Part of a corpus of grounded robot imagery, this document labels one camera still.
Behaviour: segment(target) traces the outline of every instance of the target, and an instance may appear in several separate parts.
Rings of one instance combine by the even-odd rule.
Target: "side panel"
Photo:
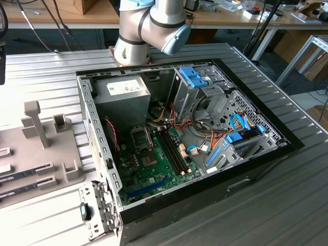
[[[274,164],[268,162],[217,186],[145,216],[144,218],[125,224],[122,230],[120,245],[126,245],[153,231],[177,222],[210,204],[219,202],[233,195],[238,190],[256,181],[258,175],[263,173],[267,168],[274,166]]]

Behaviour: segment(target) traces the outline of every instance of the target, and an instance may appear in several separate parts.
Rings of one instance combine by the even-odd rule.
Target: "red wire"
[[[107,120],[106,118],[104,118],[104,120],[107,121],[108,124],[111,125],[112,130],[113,130],[113,132],[114,132],[114,138],[115,138],[115,153],[116,153],[116,152],[117,152],[117,147],[116,147],[116,146],[117,146],[117,138],[116,138],[115,128],[114,128],[113,124],[112,124],[109,120]]]

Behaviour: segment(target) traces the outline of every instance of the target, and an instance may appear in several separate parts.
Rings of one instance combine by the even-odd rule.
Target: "connector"
[[[186,147],[185,147],[184,144],[180,143],[179,144],[179,149],[180,149],[180,151],[184,151],[184,150],[186,150]]]
[[[197,150],[197,148],[192,148],[189,153],[191,155],[198,155],[198,150]]]
[[[183,150],[180,152],[181,156],[183,157],[183,159],[187,158],[188,155],[186,154],[186,152]]]

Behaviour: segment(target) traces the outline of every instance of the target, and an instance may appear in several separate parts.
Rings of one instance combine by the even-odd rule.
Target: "metal bracket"
[[[119,226],[119,217],[115,210],[112,195],[107,191],[107,184],[92,181],[79,189],[83,206],[81,215],[86,222],[89,240],[95,240]],[[85,219],[85,208],[90,213],[90,218]]]

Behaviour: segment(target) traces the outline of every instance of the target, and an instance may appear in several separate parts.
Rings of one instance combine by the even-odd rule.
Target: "wooden desk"
[[[9,28],[29,28],[19,8],[10,3],[3,3],[9,21]],[[41,1],[24,4],[23,8],[36,9],[40,15],[25,11],[35,28],[52,29],[57,28],[49,13],[45,10]],[[54,8],[49,7],[57,19]],[[109,0],[99,0],[84,15],[74,14],[59,10],[64,23],[72,29],[117,29],[119,17]]]
[[[263,4],[256,5],[260,10],[263,9]],[[294,12],[293,8],[285,7],[283,9],[284,16],[278,17],[277,20],[271,21],[268,29],[328,29],[328,24],[304,24],[301,21],[291,16]],[[256,28],[258,20],[247,19],[242,16],[242,10],[234,13],[225,10],[219,6],[216,7],[216,12],[195,11],[192,28],[212,29],[212,28],[227,28],[227,29],[253,29]]]

